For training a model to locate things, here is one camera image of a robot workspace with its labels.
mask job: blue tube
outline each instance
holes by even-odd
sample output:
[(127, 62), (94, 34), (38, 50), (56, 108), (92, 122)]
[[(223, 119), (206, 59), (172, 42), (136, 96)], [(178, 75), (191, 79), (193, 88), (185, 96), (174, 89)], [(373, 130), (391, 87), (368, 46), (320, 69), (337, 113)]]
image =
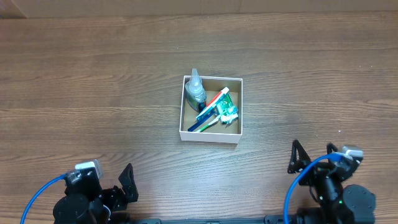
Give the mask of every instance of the blue tube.
[(287, 191), (286, 194), (286, 198), (285, 198), (285, 204), (284, 204), (284, 223), (285, 224), (289, 224), (289, 217), (288, 217), (288, 210), (289, 210), (289, 200), (290, 200), (290, 196), (293, 193), (293, 189), (294, 187), (297, 185), (297, 183), (305, 176), (305, 174), (315, 165), (317, 164), (319, 161), (323, 160), (323, 159), (330, 159), (332, 161), (340, 161), (342, 160), (343, 156), (339, 155), (339, 154), (335, 154), (335, 153), (331, 153), (331, 154), (327, 154), (324, 156), (319, 157), (318, 159), (315, 159), (314, 161), (312, 161), (303, 171), (301, 171), (300, 175), (298, 175), (296, 177), (296, 179), (294, 179), (292, 185), (289, 187), (289, 190)]
[(21, 222), (20, 222), (20, 224), (24, 224), (25, 218), (26, 218), (26, 215), (27, 215), (27, 212), (29, 211), (30, 206), (32, 206), (32, 204), (33, 204), (33, 202), (36, 200), (36, 198), (37, 198), (47, 187), (49, 187), (50, 185), (54, 184), (54, 183), (57, 182), (58, 180), (62, 180), (65, 176), (66, 176), (66, 174), (62, 174), (61, 176), (59, 176), (59, 177), (57, 177), (57, 178), (51, 180), (50, 182), (46, 183), (46, 184), (45, 184), (45, 185), (32, 197), (32, 199), (30, 200), (30, 202), (26, 205), (25, 211), (24, 211), (24, 213), (22, 214), (22, 217), (21, 217)]

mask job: black wire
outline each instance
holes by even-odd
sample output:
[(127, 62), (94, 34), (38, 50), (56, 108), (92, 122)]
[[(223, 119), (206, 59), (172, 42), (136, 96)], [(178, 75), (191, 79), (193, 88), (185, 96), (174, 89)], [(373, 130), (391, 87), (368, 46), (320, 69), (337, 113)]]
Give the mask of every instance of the black wire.
[(319, 203), (318, 202), (318, 200), (317, 200), (317, 198), (314, 196), (314, 194), (312, 193), (312, 187), (310, 186), (310, 195), (311, 195), (311, 197), (312, 197), (312, 199), (316, 202), (316, 203)]

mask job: bottle cap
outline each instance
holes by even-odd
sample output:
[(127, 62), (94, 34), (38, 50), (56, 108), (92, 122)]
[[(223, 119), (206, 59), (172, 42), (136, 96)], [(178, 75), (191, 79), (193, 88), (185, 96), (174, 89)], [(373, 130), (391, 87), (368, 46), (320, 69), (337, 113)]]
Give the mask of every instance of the bottle cap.
[(191, 92), (197, 93), (203, 89), (203, 86), (201, 85), (201, 79), (198, 74), (198, 70), (196, 70), (195, 68), (192, 69), (192, 75), (189, 82), (190, 82), (189, 90)]

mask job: wood grain surface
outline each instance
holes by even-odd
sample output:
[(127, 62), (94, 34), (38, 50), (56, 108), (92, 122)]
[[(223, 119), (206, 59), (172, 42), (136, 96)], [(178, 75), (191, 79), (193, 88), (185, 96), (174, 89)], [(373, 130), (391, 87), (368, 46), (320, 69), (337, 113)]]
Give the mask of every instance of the wood grain surface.
[[(356, 144), (345, 182), (377, 196), (377, 223), (398, 221), (398, 12), (245, 14), (0, 21), (0, 223), (76, 163), (99, 159), (103, 187), (128, 162), (139, 218), (282, 213), (295, 175), (291, 143), (314, 159)], [(181, 81), (244, 80), (238, 145), (181, 142)], [(63, 183), (26, 223), (53, 223)], [(314, 206), (298, 187), (290, 212)]]

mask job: cardboard box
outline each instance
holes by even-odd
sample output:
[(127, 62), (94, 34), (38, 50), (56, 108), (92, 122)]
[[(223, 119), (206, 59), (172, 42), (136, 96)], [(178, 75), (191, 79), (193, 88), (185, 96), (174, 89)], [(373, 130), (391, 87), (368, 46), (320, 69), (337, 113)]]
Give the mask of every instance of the cardboard box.
[[(202, 85), (206, 90), (207, 103), (220, 92), (224, 87), (229, 88), (234, 105), (238, 107), (239, 118), (228, 127), (219, 121), (212, 127), (204, 130), (202, 133), (188, 132), (188, 128), (196, 123), (198, 113), (191, 108), (186, 99), (187, 92), (185, 84), (189, 81), (190, 76), (185, 75), (182, 82), (182, 99), (180, 114), (180, 137), (182, 141), (205, 141), (205, 142), (224, 142), (237, 144), (243, 133), (243, 79), (242, 78), (223, 78), (223, 77), (200, 77)], [(200, 127), (209, 123), (215, 118), (212, 116)]]

